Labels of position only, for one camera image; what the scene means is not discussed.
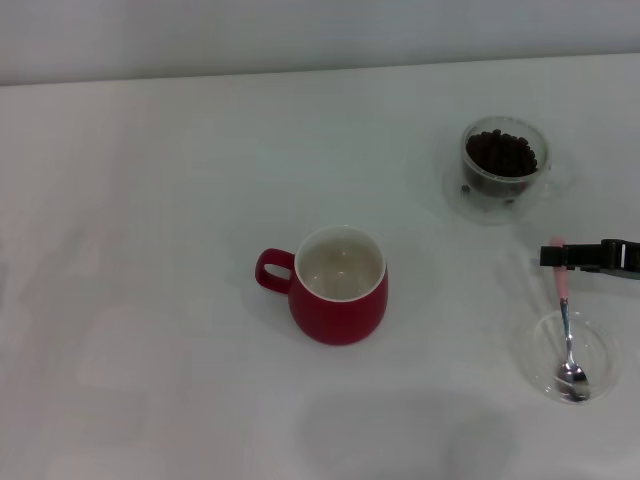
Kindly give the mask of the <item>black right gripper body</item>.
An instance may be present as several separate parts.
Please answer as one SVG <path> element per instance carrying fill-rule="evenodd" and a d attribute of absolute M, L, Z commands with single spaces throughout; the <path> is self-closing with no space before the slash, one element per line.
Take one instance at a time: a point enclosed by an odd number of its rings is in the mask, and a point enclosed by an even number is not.
<path fill-rule="evenodd" d="M 640 279 L 640 245 L 620 239 L 601 241 L 600 269 L 602 274 Z"/>

